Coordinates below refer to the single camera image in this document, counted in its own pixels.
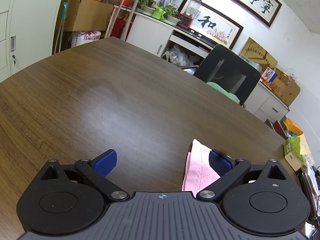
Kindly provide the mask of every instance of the red blender base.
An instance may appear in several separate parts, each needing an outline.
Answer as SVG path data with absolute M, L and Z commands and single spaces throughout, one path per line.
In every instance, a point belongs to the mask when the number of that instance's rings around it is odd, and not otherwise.
M 193 21 L 193 19 L 190 16 L 185 15 L 183 13 L 180 13 L 180 14 L 178 14 L 177 18 L 180 20 L 180 22 L 177 23 L 178 26 L 180 26 L 184 29 L 190 28 L 192 21 Z

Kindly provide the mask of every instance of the triangular cutout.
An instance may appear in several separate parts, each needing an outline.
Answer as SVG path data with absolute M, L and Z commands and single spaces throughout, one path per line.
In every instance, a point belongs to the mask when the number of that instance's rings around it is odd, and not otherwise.
M 269 179 L 279 179 L 279 180 L 285 180 L 286 179 L 277 165 L 272 165 L 271 166 L 271 169 L 270 169 L 269 174 L 268 174 L 268 178 Z
M 53 165 L 49 166 L 44 175 L 42 176 L 41 180 L 46 179 L 57 179 L 59 178 L 58 173 Z

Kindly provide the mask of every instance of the gray ribbed panel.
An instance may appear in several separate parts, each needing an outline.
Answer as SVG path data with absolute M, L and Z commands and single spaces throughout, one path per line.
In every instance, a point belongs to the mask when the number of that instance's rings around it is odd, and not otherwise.
M 110 205 L 92 227 L 70 236 L 26 233 L 19 240 L 266 240 L 230 225 L 213 203 L 197 201 L 190 192 L 137 192 L 132 200 Z M 301 233 L 278 240 L 306 240 Z

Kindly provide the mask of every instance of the green cushion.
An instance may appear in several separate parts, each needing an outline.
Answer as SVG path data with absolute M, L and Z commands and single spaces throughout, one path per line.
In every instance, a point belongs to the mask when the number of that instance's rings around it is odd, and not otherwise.
M 213 87 L 214 89 L 218 90 L 220 93 L 224 94 L 225 96 L 227 96 L 228 98 L 230 98 L 232 101 L 236 102 L 237 104 L 240 103 L 240 100 L 237 98 L 236 95 L 228 93 L 227 91 L 225 91 L 222 87 L 220 87 L 218 84 L 214 83 L 214 82 L 208 82 L 207 83 L 209 86 Z

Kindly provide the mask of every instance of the teal handle grip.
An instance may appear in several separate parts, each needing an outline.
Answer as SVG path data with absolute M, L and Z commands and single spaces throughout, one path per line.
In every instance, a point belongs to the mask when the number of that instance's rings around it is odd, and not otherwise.
M 62 19 L 66 17 L 67 5 L 68 5 L 67 2 L 63 3 L 64 8 L 63 8 L 63 12 L 62 12 Z

